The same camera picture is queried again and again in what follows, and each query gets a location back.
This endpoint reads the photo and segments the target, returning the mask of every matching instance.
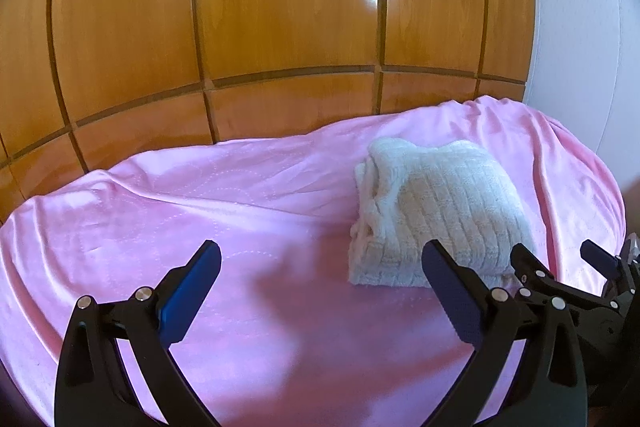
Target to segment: white knit sweater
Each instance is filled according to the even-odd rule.
[[[360,217],[351,228],[353,284],[430,287],[420,256],[431,239],[489,288],[516,282],[510,265],[514,245],[534,252],[513,182],[471,142],[427,149],[380,138],[355,175]]]

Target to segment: bedspread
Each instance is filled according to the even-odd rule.
[[[0,358],[28,402],[52,425],[56,364],[79,296],[127,298],[212,239],[222,271],[171,349],[223,426],[420,425],[471,348],[432,290],[348,283],[353,169],[381,136],[487,149],[518,190],[538,257],[561,281],[600,293],[603,279],[578,248],[590,238],[617,253],[620,191],[593,152],[521,103],[485,96],[305,136],[145,152],[31,198],[0,229]],[[141,403],[161,417],[121,345]],[[484,416],[497,410],[518,349]]]

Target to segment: white wall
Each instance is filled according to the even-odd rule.
[[[536,0],[524,102],[603,159],[640,232],[640,0]]]

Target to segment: wooden wall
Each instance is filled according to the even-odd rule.
[[[522,99],[534,0],[0,0],[0,219],[143,150]]]

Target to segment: bolt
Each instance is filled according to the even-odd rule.
[[[89,295],[85,295],[78,299],[78,308],[81,310],[88,308],[89,304],[91,304],[91,297]]]
[[[494,301],[505,302],[509,298],[509,294],[502,288],[494,288],[491,290],[491,296]]]
[[[566,306],[566,302],[564,302],[564,299],[562,299],[561,297],[553,297],[551,299],[551,305],[556,310],[564,310],[564,307]]]
[[[136,299],[139,301],[146,301],[154,291],[149,286],[142,286],[136,291]]]

